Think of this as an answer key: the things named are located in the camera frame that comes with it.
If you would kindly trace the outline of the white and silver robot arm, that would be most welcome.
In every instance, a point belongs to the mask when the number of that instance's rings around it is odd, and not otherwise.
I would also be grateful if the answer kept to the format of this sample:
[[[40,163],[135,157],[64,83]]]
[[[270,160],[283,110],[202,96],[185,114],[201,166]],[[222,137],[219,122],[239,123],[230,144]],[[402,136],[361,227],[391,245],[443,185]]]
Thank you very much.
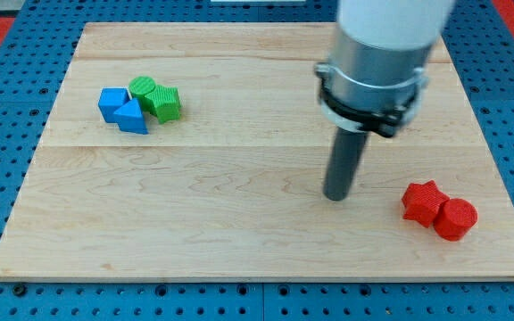
[[[342,130],[393,137],[421,108],[428,56],[454,0],[340,0],[334,41],[315,65],[319,104]]]

